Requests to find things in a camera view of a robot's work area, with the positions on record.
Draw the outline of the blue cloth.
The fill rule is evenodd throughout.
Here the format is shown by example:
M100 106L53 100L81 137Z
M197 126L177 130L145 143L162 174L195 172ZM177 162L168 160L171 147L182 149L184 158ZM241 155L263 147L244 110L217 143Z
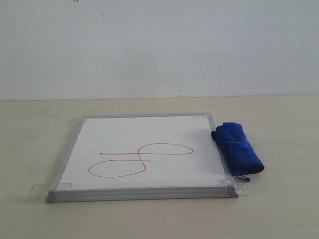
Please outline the blue cloth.
M248 175L260 173L265 169L242 125L224 122L211 132L211 137L221 149L231 174L237 179L250 182Z

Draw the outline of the clear tape back right corner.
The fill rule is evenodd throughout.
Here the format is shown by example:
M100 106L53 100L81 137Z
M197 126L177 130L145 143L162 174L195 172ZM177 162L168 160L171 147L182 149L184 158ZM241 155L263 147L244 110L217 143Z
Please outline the clear tape back right corner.
M201 113L194 113L192 115L192 117L220 121L223 118L223 114L213 114L211 112L201 112Z

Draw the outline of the clear tape corner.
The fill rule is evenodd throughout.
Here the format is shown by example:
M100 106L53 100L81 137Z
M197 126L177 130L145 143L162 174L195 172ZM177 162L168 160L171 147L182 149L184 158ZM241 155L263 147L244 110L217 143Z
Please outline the clear tape corner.
M72 183L35 184L31 187L28 196L32 198L46 198L57 190L70 190Z
M194 113L192 115L192 117L220 121L223 118L223 114L213 114L211 112L201 112L201 113Z
M69 126L77 126L77 125L82 125L83 122L85 122L85 119L83 119L83 118L75 118L75 119L71 119L68 122L68 125Z
M220 186L226 189L228 198L247 197L248 195L248 182L240 178L221 180Z

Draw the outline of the clear tape back left corner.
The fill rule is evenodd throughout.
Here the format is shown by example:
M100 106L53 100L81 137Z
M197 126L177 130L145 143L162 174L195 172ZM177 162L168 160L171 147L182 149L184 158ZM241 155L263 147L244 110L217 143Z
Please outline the clear tape back left corner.
M68 122L68 125L69 126L77 126L77 125L82 125L83 122L85 122L85 119L83 119L83 118L75 118L75 119L71 119Z

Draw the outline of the clear tape front right corner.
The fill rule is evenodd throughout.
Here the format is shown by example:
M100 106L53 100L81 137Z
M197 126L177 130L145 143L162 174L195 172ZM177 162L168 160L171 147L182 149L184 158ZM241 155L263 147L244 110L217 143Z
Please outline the clear tape front right corner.
M221 180L220 186L226 189L228 198L247 197L248 195L248 182L240 178Z

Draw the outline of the clear tape front left corner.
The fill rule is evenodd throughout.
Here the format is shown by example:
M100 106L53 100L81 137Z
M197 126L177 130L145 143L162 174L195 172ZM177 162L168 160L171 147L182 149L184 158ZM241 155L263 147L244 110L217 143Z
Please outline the clear tape front left corner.
M72 183L35 184L31 187L28 196L32 198L46 198L57 190L70 190Z

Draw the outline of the white whiteboard with aluminium frame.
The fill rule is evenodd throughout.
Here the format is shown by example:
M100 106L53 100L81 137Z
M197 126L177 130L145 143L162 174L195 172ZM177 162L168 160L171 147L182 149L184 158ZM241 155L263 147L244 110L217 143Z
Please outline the white whiteboard with aluminium frame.
M46 202L228 198L214 120L193 114L82 117L52 182L72 189Z

